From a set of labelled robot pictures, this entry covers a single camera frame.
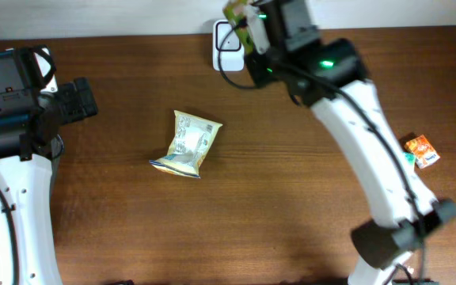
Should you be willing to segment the green juice carton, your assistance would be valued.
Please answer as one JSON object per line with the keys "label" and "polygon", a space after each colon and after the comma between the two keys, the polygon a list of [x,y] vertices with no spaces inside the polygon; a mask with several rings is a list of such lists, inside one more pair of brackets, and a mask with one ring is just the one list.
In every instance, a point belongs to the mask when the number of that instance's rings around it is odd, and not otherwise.
{"label": "green juice carton", "polygon": [[253,36],[250,32],[249,19],[252,12],[253,0],[229,0],[223,7],[223,14],[228,22],[236,27],[236,35],[245,50],[245,55],[251,54],[255,49]]}

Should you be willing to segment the yellow white snack bag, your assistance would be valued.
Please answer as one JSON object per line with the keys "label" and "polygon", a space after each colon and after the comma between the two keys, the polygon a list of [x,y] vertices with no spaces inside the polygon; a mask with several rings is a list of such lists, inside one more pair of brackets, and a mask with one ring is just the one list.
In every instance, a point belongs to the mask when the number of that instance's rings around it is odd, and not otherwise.
{"label": "yellow white snack bag", "polygon": [[200,179],[200,166],[222,124],[178,110],[174,115],[175,135],[167,154],[149,163],[165,173]]}

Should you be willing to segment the teal Kleenex tissue pack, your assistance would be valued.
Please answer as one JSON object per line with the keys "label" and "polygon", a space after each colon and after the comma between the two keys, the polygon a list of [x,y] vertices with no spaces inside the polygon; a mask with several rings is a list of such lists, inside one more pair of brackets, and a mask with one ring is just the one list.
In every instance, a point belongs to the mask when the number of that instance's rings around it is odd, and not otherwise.
{"label": "teal Kleenex tissue pack", "polygon": [[416,156],[408,152],[404,152],[403,155],[405,157],[405,160],[407,161],[408,167],[410,169],[414,169],[416,164]]}

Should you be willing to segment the orange juice carton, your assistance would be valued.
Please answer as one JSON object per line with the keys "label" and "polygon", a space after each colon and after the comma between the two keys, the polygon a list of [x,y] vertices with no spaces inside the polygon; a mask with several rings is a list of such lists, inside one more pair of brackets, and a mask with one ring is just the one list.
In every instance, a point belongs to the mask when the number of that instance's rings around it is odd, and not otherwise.
{"label": "orange juice carton", "polygon": [[439,153],[424,135],[406,142],[405,149],[416,157],[416,165],[420,169],[427,168],[440,159]]}

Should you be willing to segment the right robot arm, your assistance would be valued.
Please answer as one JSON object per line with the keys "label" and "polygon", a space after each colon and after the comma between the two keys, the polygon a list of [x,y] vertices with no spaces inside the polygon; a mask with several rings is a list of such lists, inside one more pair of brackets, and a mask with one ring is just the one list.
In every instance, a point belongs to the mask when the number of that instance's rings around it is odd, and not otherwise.
{"label": "right robot arm", "polygon": [[[283,82],[334,138],[367,199],[370,220],[351,232],[359,255],[349,284],[391,284],[426,240],[456,218],[407,166],[377,89],[354,44],[325,43],[303,1],[250,2],[262,29],[252,34],[264,79]],[[265,44],[259,44],[265,38]]]}

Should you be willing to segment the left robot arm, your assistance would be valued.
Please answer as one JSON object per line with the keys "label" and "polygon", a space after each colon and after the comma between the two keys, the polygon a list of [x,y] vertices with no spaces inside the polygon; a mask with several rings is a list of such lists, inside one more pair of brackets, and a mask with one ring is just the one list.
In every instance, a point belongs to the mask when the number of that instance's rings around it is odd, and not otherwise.
{"label": "left robot arm", "polygon": [[0,284],[59,284],[51,193],[59,133],[98,113],[89,82],[59,84],[45,45],[0,52]]}

